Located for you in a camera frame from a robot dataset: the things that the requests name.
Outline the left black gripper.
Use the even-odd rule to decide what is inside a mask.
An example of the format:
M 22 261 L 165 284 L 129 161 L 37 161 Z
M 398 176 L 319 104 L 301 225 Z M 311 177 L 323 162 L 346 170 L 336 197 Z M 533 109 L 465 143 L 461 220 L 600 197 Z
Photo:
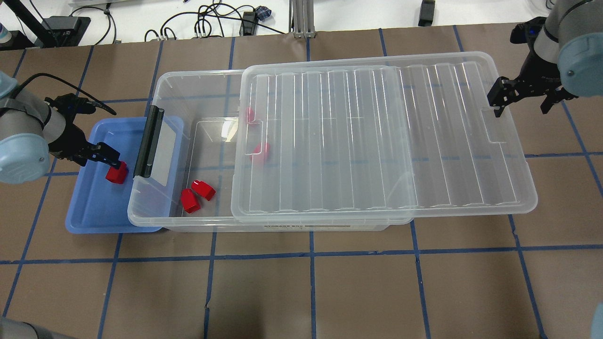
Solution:
M 49 144 L 49 152 L 57 159 L 80 167 L 86 166 L 88 161 L 105 163 L 115 170 L 121 167 L 120 152 L 106 143 L 90 143 L 82 129 L 74 124 L 67 124 L 63 133 Z

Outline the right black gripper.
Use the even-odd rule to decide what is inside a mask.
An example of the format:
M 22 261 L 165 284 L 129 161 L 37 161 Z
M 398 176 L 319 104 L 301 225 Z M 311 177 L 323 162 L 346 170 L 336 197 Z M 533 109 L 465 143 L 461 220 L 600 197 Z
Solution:
M 501 76 L 487 94 L 488 103 L 499 118 L 504 109 L 525 98 L 544 96 L 541 113 L 548 114 L 554 105 L 562 101 L 578 98 L 561 84 L 556 64 L 524 66 L 519 75 L 511 80 Z

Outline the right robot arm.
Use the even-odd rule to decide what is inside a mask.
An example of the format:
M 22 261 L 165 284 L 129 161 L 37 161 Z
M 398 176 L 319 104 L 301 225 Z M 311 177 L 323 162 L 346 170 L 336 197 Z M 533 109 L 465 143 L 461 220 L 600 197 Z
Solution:
M 544 97 L 547 114 L 554 105 L 603 92 L 603 3 L 557 0 L 547 17 L 517 24 L 512 44 L 526 44 L 528 55 L 515 79 L 499 77 L 488 92 L 495 116 L 524 98 Z

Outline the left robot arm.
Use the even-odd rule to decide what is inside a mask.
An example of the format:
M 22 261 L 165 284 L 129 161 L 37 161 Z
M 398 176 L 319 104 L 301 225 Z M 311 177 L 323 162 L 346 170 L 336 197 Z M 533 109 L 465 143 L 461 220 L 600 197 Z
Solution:
M 41 99 L 26 86 L 41 77 L 57 80 L 74 93 L 55 99 Z M 117 150 L 104 142 L 90 143 L 74 124 L 78 114 L 93 114 L 97 109 L 116 115 L 111 107 L 93 95 L 49 73 L 36 73 L 19 83 L 1 74 L 0 86 L 0 179 L 3 183 L 32 182 L 47 173 L 50 156 L 86 166 L 89 161 L 122 170 Z

